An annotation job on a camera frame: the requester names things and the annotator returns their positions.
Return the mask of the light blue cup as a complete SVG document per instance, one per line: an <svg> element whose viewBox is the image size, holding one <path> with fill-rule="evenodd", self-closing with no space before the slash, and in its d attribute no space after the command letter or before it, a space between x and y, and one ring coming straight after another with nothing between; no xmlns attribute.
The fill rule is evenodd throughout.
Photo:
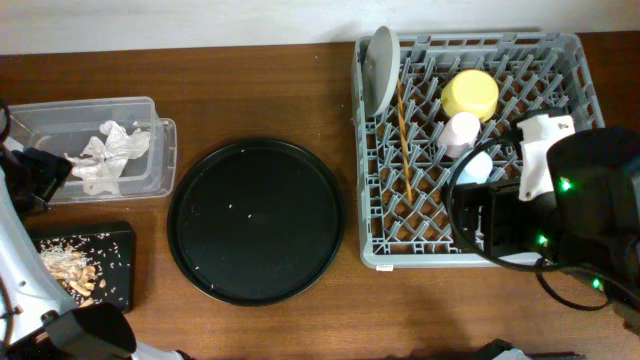
<svg viewBox="0 0 640 360"><path fill-rule="evenodd" d="M486 152L480 152L463 168L456 180L457 185L484 184L491 174L493 162Z"/></svg>

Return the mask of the white napkin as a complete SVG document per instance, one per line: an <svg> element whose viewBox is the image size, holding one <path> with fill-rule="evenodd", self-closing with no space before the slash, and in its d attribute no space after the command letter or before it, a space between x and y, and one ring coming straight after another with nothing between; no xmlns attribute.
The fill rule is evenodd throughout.
<svg viewBox="0 0 640 360"><path fill-rule="evenodd" d="M88 182L83 185L85 193L119 195L117 180L130 160L142 157L149 150L151 133L137 128L128 134L113 120L103 123L99 131L106 135L105 141L92 136L78 157L67 153L64 157L73 165L71 174Z"/></svg>

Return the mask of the yellow bowl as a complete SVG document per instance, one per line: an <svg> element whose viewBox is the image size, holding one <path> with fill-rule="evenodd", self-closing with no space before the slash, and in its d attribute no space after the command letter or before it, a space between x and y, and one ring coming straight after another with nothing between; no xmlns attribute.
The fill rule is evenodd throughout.
<svg viewBox="0 0 640 360"><path fill-rule="evenodd" d="M464 70L453 77L441 94L441 106L449 117L461 112L487 122L495 113L499 87L496 80L480 70Z"/></svg>

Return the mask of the pink cup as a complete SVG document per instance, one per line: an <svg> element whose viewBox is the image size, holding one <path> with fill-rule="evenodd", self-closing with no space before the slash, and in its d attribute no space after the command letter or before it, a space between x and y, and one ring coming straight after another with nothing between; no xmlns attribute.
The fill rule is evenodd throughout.
<svg viewBox="0 0 640 360"><path fill-rule="evenodd" d="M446 123L437 145L445 147L447 157L457 159L473 146L479 131L479 119L472 113L460 112Z"/></svg>

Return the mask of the food scraps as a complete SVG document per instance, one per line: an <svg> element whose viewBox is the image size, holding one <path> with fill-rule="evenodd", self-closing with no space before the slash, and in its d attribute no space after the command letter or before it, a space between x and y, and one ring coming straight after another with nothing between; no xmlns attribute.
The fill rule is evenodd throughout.
<svg viewBox="0 0 640 360"><path fill-rule="evenodd" d="M54 280L73 298L79 307L99 303L98 288L106 285L97 263L71 245L45 244L40 258Z"/></svg>

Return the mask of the grey plate with food scraps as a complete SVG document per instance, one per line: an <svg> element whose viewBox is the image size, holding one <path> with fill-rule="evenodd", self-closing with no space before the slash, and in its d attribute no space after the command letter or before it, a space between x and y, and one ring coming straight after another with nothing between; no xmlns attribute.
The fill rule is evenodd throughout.
<svg viewBox="0 0 640 360"><path fill-rule="evenodd" d="M395 93L400 70L400 42L387 26L371 38L363 63L363 101L367 117L380 115Z"/></svg>

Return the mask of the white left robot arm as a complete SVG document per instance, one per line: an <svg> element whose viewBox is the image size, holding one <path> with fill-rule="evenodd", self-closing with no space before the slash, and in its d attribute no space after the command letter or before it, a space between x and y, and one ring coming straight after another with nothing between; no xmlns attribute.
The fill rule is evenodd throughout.
<svg viewBox="0 0 640 360"><path fill-rule="evenodd" d="M18 359L187 359L136 340L116 306L78 306L47 271L21 216L47 205L70 173L47 152L1 148L1 354Z"/></svg>

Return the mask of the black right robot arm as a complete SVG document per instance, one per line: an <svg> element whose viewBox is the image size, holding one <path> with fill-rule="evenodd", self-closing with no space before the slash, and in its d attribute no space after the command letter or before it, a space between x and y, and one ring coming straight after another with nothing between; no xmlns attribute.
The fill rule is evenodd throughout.
<svg viewBox="0 0 640 360"><path fill-rule="evenodd" d="M523 160L519 199L542 255L536 276L561 271L591 286L638 333L638 133L578 130L557 111L530 112L512 130Z"/></svg>

